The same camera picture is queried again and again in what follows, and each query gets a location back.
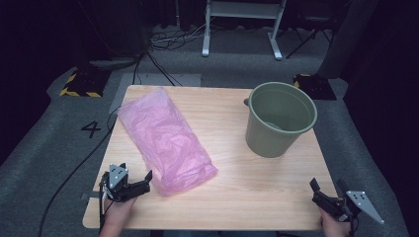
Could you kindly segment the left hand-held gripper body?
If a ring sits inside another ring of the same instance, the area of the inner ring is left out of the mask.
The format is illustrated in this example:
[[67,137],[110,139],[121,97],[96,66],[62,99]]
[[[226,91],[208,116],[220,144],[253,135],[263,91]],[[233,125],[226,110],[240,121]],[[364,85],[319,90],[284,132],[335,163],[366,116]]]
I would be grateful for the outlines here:
[[132,198],[127,182],[128,170],[111,164],[100,182],[100,196],[113,201],[127,201]]

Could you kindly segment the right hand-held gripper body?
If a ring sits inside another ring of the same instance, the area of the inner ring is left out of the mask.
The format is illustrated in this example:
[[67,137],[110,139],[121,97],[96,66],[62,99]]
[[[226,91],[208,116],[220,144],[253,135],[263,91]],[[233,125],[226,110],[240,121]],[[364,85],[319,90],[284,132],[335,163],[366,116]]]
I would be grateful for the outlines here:
[[334,204],[335,210],[332,216],[338,221],[349,222],[363,212],[377,223],[384,224],[384,220],[365,192],[346,191],[342,197],[337,198]]

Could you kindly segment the pink plastic bag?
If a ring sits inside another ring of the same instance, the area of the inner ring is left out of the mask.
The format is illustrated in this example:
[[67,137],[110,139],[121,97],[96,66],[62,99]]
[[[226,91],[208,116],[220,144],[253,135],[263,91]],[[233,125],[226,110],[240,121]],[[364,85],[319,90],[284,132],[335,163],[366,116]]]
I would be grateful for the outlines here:
[[123,104],[118,115],[162,196],[186,192],[217,174],[209,154],[164,89]]

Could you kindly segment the green plastic bucket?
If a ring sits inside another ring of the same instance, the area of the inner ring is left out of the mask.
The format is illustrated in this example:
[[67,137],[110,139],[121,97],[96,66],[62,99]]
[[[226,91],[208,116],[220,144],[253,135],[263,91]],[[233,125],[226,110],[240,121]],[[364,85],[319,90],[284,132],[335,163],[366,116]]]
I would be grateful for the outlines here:
[[245,133],[248,147],[266,158],[282,156],[317,121],[317,108],[295,86],[268,82],[254,88],[249,97]]

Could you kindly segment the person's right hand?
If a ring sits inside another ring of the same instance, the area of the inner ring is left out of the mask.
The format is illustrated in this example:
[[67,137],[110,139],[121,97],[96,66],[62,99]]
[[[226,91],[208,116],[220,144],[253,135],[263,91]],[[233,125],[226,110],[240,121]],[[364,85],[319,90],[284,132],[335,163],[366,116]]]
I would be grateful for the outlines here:
[[336,221],[323,209],[319,209],[319,211],[325,237],[349,237],[351,225],[348,222]]

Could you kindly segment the person's left hand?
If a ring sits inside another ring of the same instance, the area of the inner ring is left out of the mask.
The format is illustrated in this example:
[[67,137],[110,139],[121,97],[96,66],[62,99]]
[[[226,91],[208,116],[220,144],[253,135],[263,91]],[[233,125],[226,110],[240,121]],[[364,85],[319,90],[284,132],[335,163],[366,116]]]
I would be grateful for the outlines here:
[[122,229],[125,227],[136,199],[132,198],[125,202],[105,200],[105,227]]

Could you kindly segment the black yellow striped floor base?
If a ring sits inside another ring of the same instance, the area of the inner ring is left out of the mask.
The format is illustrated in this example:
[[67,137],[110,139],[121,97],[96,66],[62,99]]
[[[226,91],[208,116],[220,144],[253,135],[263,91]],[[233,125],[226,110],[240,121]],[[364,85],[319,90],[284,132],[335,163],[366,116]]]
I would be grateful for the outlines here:
[[317,74],[296,74],[293,84],[312,100],[336,101],[337,98],[327,79]]
[[92,72],[74,70],[59,95],[100,98],[104,95],[111,74],[111,71],[100,69]]

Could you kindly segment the grey column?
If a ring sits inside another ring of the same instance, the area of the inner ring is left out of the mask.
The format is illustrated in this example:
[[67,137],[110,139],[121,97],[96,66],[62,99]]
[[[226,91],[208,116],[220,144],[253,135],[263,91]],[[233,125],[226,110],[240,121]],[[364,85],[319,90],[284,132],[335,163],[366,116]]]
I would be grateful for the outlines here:
[[317,75],[338,78],[354,52],[379,0],[353,0],[347,15],[330,45]]

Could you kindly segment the black tripod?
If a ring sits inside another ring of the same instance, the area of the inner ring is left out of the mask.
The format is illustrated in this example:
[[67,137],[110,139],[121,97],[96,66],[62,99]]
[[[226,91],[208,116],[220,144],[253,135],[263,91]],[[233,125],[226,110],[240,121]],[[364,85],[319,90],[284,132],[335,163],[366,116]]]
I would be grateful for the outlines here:
[[327,42],[327,46],[334,41],[334,33],[331,30],[310,30],[310,31],[300,31],[294,30],[296,37],[298,39],[298,44],[292,49],[287,55],[286,59],[290,59],[294,54],[296,54],[300,49],[306,46],[309,42],[317,39],[318,36],[323,36]]

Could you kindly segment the white metal stand frame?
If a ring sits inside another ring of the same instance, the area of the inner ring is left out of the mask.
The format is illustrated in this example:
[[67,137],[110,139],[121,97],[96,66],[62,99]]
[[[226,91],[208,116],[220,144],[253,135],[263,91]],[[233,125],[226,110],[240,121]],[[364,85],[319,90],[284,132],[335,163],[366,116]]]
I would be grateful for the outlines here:
[[215,17],[246,18],[274,20],[275,24],[270,32],[267,32],[274,57],[282,60],[283,56],[277,43],[277,33],[284,15],[288,0],[280,0],[279,3],[243,3],[243,2],[220,2],[207,0],[205,11],[205,34],[203,40],[202,56],[210,55],[210,21]]

